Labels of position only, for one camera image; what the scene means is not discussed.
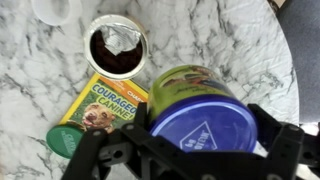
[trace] label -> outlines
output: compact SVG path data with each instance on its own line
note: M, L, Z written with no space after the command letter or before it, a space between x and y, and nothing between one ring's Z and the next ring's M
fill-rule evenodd
M73 154L77 148L74 138L71 134L67 134L65 131L61 132L63 143L69 154Z
M234 97L219 76L210 69L186 65L169 70L151 88L148 100L150 120L156 119L172 104L199 95Z
M186 152L190 152L202 149L215 150L218 147L209 129L208 123L205 121L181 139L180 148Z

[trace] white cup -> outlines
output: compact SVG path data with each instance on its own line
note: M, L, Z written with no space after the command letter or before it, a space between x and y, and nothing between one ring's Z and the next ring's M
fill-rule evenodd
M81 0L31 0L32 9L44 23L59 26L76 21L82 14ZM68 11L58 12L55 5L69 7Z

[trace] white triangle logo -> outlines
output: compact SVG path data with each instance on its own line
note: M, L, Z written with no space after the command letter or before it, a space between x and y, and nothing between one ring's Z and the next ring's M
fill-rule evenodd
M195 150L215 150L218 148L207 121L200 124L182 138L179 144L180 148L186 152Z

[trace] dark food inside can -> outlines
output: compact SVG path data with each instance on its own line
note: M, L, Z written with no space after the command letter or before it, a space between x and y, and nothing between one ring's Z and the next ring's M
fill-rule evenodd
M98 66L113 74L125 74L132 71L138 66L142 57L141 41L139 41L135 49L121 52L117 56L113 55L105 47L101 31L96 31L92 35L90 49L92 57Z

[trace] gray object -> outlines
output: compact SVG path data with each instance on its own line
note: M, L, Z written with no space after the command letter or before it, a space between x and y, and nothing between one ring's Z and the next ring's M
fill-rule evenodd
M105 47L113 54L131 51L140 41L141 33L121 24L107 24L101 27Z
M320 1L287 0L278 12L278 20L297 73L300 122L319 122Z

